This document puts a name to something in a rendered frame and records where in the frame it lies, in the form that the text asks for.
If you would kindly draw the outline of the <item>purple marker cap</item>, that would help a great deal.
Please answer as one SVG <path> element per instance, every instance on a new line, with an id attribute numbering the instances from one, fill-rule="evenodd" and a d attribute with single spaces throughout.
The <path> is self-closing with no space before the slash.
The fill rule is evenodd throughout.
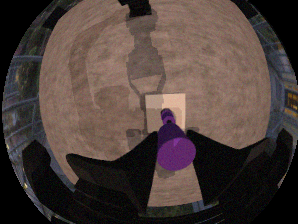
<path id="1" fill-rule="evenodd" d="M 157 161 L 162 168 L 178 171 L 189 167 L 196 153 L 194 143 L 177 124 L 164 124 L 158 129 Z"/>

